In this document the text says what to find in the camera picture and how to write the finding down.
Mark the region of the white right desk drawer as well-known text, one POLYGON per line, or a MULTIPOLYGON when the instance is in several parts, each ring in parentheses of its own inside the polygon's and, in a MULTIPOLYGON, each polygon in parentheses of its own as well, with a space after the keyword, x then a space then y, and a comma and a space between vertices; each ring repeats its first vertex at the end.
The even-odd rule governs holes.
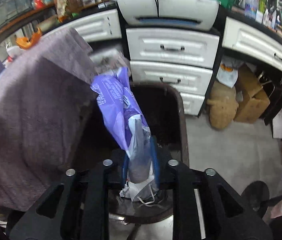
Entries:
POLYGON ((222 46, 282 71, 282 44, 243 22, 227 17, 222 46))

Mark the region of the white printer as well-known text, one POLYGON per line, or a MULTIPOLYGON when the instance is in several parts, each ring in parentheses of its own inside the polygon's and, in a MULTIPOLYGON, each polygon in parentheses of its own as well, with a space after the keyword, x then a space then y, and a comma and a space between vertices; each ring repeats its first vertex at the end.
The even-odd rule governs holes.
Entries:
POLYGON ((169 26, 208 31, 220 3, 216 0, 117 0, 129 25, 169 26))

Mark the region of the cardboard box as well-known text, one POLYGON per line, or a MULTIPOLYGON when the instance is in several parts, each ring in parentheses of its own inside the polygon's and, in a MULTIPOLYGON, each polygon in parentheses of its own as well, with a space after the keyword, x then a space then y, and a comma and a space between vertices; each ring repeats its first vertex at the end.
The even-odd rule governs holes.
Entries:
POLYGON ((234 121, 249 124, 256 122, 270 105, 270 100, 247 64, 238 69, 235 88, 236 95, 241 95, 242 101, 239 102, 234 121))

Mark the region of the purple striped tablecloth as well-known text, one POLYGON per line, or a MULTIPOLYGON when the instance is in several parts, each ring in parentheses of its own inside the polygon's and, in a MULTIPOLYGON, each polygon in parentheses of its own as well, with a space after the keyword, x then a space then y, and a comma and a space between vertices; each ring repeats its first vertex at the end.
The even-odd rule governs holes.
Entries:
POLYGON ((91 51, 75 29, 59 30, 0 74, 0 207, 26 211, 69 162, 96 99, 91 51))

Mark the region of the orange peel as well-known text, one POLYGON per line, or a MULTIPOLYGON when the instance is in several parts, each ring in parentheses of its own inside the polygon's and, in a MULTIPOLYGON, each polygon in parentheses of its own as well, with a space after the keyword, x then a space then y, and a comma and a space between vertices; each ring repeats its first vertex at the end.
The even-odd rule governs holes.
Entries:
POLYGON ((42 37, 42 31, 38 28, 38 30, 35 33, 33 33, 31 38, 18 37, 16 39, 16 44, 19 48, 27 50, 33 47, 35 44, 37 44, 41 37, 42 37))

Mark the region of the red tin canister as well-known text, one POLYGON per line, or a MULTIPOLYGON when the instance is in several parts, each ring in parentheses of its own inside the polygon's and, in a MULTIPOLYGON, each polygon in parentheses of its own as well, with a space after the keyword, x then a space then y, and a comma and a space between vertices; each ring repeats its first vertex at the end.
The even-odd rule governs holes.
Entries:
POLYGON ((42 9, 45 7, 43 0, 33 0, 33 6, 35 10, 42 9))

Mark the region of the white middle drawer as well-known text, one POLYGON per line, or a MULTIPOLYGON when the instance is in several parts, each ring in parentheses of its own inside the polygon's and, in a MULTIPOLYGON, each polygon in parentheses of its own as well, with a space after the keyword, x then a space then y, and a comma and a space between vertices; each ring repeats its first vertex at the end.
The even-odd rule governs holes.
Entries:
POLYGON ((131 61, 133 81, 162 82, 181 93, 205 95, 213 71, 211 69, 163 62, 131 61))

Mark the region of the purple plastic bag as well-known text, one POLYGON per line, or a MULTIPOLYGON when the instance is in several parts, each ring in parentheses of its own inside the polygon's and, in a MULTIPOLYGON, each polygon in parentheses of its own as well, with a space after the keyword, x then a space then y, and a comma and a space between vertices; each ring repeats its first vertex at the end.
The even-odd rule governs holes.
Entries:
POLYGON ((90 86, 106 129, 128 157, 128 177, 141 183, 149 177, 151 131, 130 89, 128 68, 96 76, 90 86))

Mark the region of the white orange-print plastic bag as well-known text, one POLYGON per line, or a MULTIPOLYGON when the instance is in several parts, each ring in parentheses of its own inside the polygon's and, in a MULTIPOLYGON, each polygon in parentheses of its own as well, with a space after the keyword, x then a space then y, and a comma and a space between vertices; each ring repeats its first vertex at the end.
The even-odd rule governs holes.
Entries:
POLYGON ((240 63, 240 61, 232 57, 223 56, 216 76, 217 81, 229 88, 233 88, 238 79, 240 63))

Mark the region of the water bottle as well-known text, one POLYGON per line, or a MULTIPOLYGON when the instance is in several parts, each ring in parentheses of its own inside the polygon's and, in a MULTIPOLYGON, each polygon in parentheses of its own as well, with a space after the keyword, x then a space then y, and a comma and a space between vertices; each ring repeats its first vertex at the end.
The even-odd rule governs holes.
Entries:
POLYGON ((245 0, 245 16, 253 20, 256 19, 258 0, 245 0))

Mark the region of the black stool base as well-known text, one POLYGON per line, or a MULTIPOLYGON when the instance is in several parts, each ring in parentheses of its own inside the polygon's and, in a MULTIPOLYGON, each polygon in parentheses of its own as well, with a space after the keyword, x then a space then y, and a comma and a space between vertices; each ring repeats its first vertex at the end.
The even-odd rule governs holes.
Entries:
POLYGON ((267 211, 267 201, 270 199, 268 186, 263 181, 250 183, 242 192, 241 197, 260 216, 267 211))

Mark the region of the brown trash bin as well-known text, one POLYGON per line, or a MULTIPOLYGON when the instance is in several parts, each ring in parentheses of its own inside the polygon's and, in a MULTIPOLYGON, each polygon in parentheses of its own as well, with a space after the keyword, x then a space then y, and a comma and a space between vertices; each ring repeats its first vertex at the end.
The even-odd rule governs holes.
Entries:
MULTIPOLYGON (((183 100, 179 92, 164 83, 130 83, 137 103, 159 147, 168 151, 172 158, 189 165, 189 148, 183 100)), ((95 101, 89 106, 89 114, 80 143, 75 153, 78 170, 93 168, 104 159, 123 158, 113 151, 119 150, 116 141, 104 126, 102 114, 95 101)), ((152 207, 119 196, 117 190, 109 192, 109 216, 125 223, 156 223, 172 215, 172 192, 159 191, 152 207)))

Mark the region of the white left cabinet drawer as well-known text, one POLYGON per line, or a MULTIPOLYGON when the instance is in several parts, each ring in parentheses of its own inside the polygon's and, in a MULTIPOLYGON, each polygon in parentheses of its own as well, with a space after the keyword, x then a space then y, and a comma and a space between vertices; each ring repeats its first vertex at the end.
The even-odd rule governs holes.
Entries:
POLYGON ((88 43, 122 38, 119 14, 117 9, 106 10, 96 14, 84 16, 49 31, 44 36, 48 37, 64 29, 75 29, 88 43))

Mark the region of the white face mask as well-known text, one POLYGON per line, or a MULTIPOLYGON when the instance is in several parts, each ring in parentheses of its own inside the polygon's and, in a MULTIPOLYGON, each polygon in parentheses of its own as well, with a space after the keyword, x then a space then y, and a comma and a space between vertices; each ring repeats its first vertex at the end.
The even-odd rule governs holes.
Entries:
POLYGON ((141 202, 145 206, 150 206, 155 203, 156 196, 159 193, 155 181, 153 170, 150 169, 149 176, 141 183, 133 183, 127 173, 127 180, 124 188, 119 192, 121 198, 130 199, 132 202, 141 202))

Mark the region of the white upper drawer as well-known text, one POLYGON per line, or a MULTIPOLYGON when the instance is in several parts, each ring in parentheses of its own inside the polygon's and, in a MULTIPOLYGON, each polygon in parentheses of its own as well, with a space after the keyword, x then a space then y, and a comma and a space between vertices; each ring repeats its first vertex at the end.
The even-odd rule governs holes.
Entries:
POLYGON ((186 64, 212 69, 219 45, 217 35, 168 28, 126 30, 130 59, 186 64))

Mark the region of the white lower drawer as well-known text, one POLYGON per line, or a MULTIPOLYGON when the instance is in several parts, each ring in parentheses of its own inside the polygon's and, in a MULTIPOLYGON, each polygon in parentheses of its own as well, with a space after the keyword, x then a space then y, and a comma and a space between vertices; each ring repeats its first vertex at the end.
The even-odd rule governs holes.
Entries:
POLYGON ((198 116, 205 97, 188 93, 181 93, 180 95, 183 100, 184 113, 187 115, 198 116))

